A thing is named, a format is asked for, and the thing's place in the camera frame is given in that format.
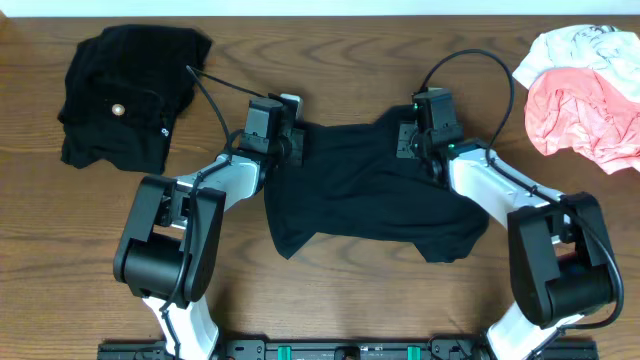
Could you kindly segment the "black t-shirt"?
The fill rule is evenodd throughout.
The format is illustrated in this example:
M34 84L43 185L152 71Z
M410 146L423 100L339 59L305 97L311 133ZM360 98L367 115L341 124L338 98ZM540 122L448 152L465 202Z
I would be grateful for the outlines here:
M437 186L426 167L396 155L408 105L372 123L305 123L303 164L281 164L264 186L271 238L292 257L315 234L413 244L431 263L469 255L489 225L471 199Z

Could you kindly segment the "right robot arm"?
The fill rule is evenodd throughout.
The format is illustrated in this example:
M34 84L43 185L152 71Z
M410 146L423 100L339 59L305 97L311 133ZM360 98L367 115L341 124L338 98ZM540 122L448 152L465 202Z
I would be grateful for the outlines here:
M624 287L597 200L566 195L533 181L458 125L404 122L396 155L424 160L435 180L465 196L508 232L513 304L474 340L446 338L431 344L435 359L596 359L589 340L567 340L583 318L605 305L614 322Z

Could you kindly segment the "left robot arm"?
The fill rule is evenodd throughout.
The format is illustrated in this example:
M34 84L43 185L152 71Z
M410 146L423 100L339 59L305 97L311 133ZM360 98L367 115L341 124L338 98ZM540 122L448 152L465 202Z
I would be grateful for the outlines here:
M116 250L113 274L143 300L165 335L170 359L213 359L219 328L205 292L215 267L224 214L263 187L281 164L301 165L305 128L295 122L240 144L189 175L144 177Z

